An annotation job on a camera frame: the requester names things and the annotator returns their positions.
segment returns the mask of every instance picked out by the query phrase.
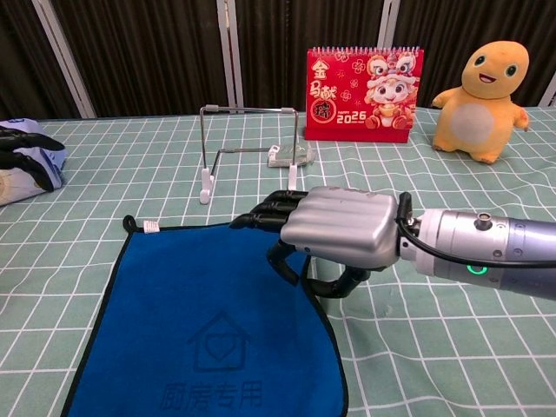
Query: red calendar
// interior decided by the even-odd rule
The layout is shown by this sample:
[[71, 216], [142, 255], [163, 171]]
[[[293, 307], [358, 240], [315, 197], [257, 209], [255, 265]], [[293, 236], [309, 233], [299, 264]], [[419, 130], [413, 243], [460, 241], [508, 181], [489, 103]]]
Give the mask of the red calendar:
[[423, 58], [419, 48], [308, 50], [305, 138], [406, 143]]

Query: green indicator light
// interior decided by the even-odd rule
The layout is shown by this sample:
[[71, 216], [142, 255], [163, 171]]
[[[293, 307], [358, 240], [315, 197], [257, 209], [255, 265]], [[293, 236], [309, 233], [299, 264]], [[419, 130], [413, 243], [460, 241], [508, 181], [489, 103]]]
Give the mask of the green indicator light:
[[467, 270], [475, 275], [484, 275], [487, 273], [488, 268], [487, 267], [483, 267], [481, 268], [479, 271], [476, 271], [475, 269], [473, 269], [473, 267], [471, 265], [467, 265]]

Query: small device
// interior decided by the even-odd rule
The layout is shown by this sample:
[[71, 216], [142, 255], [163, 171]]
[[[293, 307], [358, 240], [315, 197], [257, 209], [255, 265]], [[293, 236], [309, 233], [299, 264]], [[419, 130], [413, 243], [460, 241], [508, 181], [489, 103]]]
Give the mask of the small device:
[[[314, 161], [315, 152], [308, 142], [298, 144], [295, 149], [295, 163], [298, 166], [307, 165]], [[268, 166], [288, 167], [292, 163], [294, 157], [293, 145], [273, 145], [268, 150]]]

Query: house icon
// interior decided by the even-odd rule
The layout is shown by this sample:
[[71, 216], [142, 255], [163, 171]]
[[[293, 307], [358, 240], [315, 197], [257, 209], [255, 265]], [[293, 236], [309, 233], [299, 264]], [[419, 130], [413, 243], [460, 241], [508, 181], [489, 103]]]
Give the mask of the house icon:
[[238, 371], [245, 367], [248, 334], [221, 311], [188, 340], [195, 343], [196, 372]]

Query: cartoon lion dance character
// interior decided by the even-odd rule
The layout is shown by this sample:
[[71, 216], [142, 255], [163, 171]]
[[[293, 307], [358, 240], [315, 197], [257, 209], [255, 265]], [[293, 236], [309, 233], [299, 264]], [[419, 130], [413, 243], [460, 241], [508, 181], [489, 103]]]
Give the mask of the cartoon lion dance character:
[[387, 58], [375, 55], [368, 60], [367, 73], [371, 79], [367, 82], [365, 103], [373, 106], [371, 116], [365, 121], [369, 129], [380, 126], [409, 129], [413, 126], [415, 83], [419, 81], [412, 76], [415, 62], [410, 51], [392, 52]]

